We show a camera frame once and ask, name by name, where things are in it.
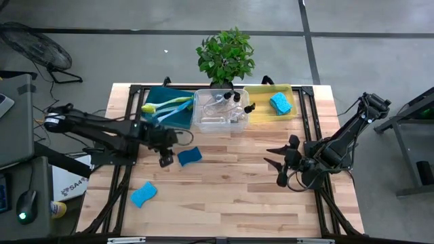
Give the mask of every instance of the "computer mouse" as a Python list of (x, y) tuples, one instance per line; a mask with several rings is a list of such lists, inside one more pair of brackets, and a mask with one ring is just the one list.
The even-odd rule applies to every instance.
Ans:
[(16, 202), (16, 215), (19, 223), (30, 224), (38, 215), (35, 190), (23, 192)]

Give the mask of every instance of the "potted plant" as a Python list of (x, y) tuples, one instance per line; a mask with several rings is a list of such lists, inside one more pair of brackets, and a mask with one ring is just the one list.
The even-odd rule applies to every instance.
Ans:
[(249, 35), (235, 30), (222, 31), (220, 34), (202, 40), (201, 47), (196, 48), (199, 55), (199, 70), (206, 72), (212, 79), (213, 89), (233, 89), (235, 77), (244, 79), (244, 75), (252, 76), (255, 62), (250, 57), (253, 48), (248, 43)]

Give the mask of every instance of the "small bottle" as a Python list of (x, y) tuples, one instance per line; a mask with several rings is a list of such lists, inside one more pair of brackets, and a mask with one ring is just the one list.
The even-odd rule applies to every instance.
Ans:
[(233, 100), (229, 102), (229, 106), (235, 107), (235, 106), (240, 106), (239, 101), (241, 100), (241, 94), (239, 92), (234, 91), (233, 92)]
[(247, 117), (247, 114), (251, 113), (253, 110), (255, 110), (255, 108), (255, 103), (244, 108), (240, 106), (235, 107), (232, 111), (230, 111), (228, 122), (238, 123), (239, 121), (244, 120)]
[(232, 97), (232, 93), (230, 91), (228, 91), (227, 93), (223, 94), (223, 96), (221, 94), (218, 94), (216, 96), (215, 102), (211, 102), (213, 100), (213, 98), (211, 98), (205, 104), (205, 106), (203, 106), (204, 113), (208, 116), (212, 116), (212, 115), (216, 114), (219, 110), (221, 110), (221, 108), (219, 108), (219, 106), (226, 103), (229, 99), (231, 99), (231, 97)]

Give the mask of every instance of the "yellow tray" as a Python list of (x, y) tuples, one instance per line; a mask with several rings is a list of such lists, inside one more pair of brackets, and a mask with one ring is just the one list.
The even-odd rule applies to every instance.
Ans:
[[(250, 104), (256, 104), (255, 110), (250, 114), (249, 122), (251, 123), (290, 120), (297, 115), (290, 85), (246, 86), (244, 90), (249, 93)], [(291, 112), (286, 115), (277, 116), (276, 110), (270, 104), (270, 98), (277, 92), (283, 93), (286, 100), (292, 105)]]

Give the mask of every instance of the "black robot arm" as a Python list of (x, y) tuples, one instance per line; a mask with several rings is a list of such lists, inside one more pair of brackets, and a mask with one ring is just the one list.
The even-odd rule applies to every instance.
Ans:
[(332, 137), (320, 141), (308, 149), (307, 157), (314, 158), (328, 169), (336, 169), (330, 173), (338, 173), (339, 169), (352, 168), (350, 148), (356, 146), (359, 134), (377, 119), (384, 119), (389, 113), (388, 100), (376, 94), (363, 93), (359, 99), (357, 112)]
[[(317, 142), (304, 143), (304, 155), (298, 152), (298, 137), (291, 135), (290, 145), (283, 148), (268, 149), (271, 153), (285, 156), (285, 163), (281, 164), (265, 159), (279, 172), (277, 184), (288, 186), (289, 178), (297, 171), (302, 173), (303, 190), (318, 189), (323, 184), (326, 173), (336, 174), (353, 167), (355, 143), (359, 134), (373, 121), (383, 119), (389, 113), (388, 100), (383, 100), (376, 94), (363, 95), (351, 106), (358, 104), (357, 112), (333, 136)], [(289, 176), (288, 169), (294, 170)]]
[(173, 163), (170, 149), (178, 143), (175, 129), (153, 125), (145, 121), (125, 118), (107, 119), (74, 109), (72, 104), (49, 108), (44, 127), (53, 133), (71, 132), (102, 144), (119, 157), (131, 154), (132, 142), (138, 142), (161, 155), (160, 166)]

